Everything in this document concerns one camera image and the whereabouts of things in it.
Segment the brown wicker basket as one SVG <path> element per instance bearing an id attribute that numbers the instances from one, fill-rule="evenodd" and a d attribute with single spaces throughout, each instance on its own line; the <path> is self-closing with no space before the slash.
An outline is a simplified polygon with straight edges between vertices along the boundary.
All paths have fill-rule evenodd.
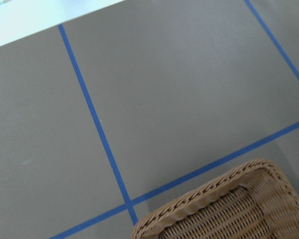
<path id="1" fill-rule="evenodd" d="M 255 159 L 137 222 L 134 239 L 299 239 L 299 196 L 273 162 Z"/>

